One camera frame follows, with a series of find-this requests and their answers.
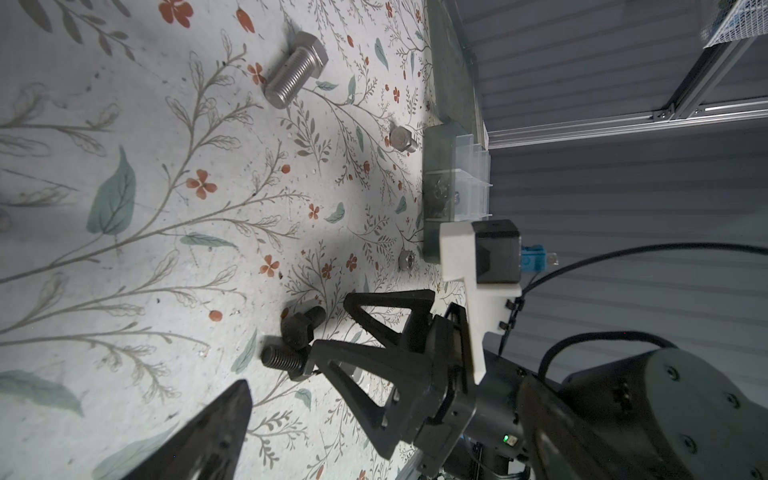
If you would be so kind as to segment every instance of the bolt head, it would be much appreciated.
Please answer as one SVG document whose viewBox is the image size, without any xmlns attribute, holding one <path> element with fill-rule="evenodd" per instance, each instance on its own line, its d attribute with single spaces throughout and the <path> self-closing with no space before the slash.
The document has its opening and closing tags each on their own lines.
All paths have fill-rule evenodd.
<svg viewBox="0 0 768 480">
<path fill-rule="evenodd" d="M 283 341 L 295 350 L 301 350 L 315 339 L 312 323 L 303 313 L 294 313 L 280 322 Z"/>
<path fill-rule="evenodd" d="M 311 51 L 315 58 L 315 68 L 312 70 L 312 76 L 318 78 L 323 69 L 328 64 L 328 52 L 323 47 L 323 43 L 315 36 L 305 31 L 296 34 L 296 48 L 306 48 Z"/>
<path fill-rule="evenodd" d="M 405 127 L 395 127 L 389 132 L 389 143 L 398 151 L 416 151 L 413 133 Z"/>
</svg>

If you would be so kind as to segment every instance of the bolt thread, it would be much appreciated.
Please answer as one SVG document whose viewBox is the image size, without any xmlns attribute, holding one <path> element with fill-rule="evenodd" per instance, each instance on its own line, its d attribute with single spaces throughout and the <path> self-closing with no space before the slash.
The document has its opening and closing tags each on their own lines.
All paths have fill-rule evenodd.
<svg viewBox="0 0 768 480">
<path fill-rule="evenodd" d="M 281 349 L 273 345 L 265 346 L 264 351 L 261 353 L 261 362 L 265 367 L 275 370 L 283 370 L 284 372 L 301 369 L 303 361 L 304 360 L 299 353 Z"/>
<path fill-rule="evenodd" d="M 285 108 L 296 98 L 315 69 L 313 53 L 298 47 L 266 86 L 264 95 L 275 108 Z"/>
</svg>

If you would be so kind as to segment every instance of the gray wall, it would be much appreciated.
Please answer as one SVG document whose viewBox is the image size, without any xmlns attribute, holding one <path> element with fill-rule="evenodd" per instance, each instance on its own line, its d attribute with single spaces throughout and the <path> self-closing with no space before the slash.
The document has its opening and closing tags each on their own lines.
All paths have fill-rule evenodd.
<svg viewBox="0 0 768 480">
<path fill-rule="evenodd" d="M 697 0 L 457 0 L 488 131 L 662 108 L 701 53 Z"/>
<path fill-rule="evenodd" d="M 492 151 L 491 212 L 514 221 L 524 244 L 559 253 L 561 265 L 648 243 L 767 245 L 766 133 L 766 121 L 740 122 Z M 669 252 L 612 260 L 532 292 L 505 355 L 535 368 L 566 336 L 643 330 L 701 356 L 768 406 L 766 311 L 768 257 Z M 648 348 L 571 347 L 550 373 L 562 379 Z"/>
<path fill-rule="evenodd" d="M 768 96 L 768 35 L 761 35 L 755 38 L 704 103 L 765 96 Z"/>
</svg>

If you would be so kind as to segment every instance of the floral tablecloth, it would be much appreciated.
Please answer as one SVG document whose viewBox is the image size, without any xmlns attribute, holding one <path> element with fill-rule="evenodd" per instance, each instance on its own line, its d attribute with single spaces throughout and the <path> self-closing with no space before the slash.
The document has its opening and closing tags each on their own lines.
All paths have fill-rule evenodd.
<svg viewBox="0 0 768 480">
<path fill-rule="evenodd" d="M 299 30 L 330 61 L 279 111 L 263 84 Z M 14 0 L 0 38 L 0 478 L 121 478 L 239 378 L 238 478 L 394 478 L 407 446 L 380 458 L 322 376 L 258 354 L 315 305 L 319 336 L 372 343 L 353 290 L 461 299 L 397 270 L 422 158 L 387 134 L 437 123 L 424 5 Z"/>
</svg>

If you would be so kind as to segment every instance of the blue connector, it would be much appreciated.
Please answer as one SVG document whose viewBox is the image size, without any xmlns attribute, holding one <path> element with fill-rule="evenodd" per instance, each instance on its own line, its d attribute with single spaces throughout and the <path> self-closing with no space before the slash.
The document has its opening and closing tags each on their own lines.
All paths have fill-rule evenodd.
<svg viewBox="0 0 768 480">
<path fill-rule="evenodd" d="M 542 245 L 521 248 L 520 268 L 524 272 L 540 273 L 546 271 L 548 265 L 557 264 L 558 255 L 547 253 Z"/>
</svg>

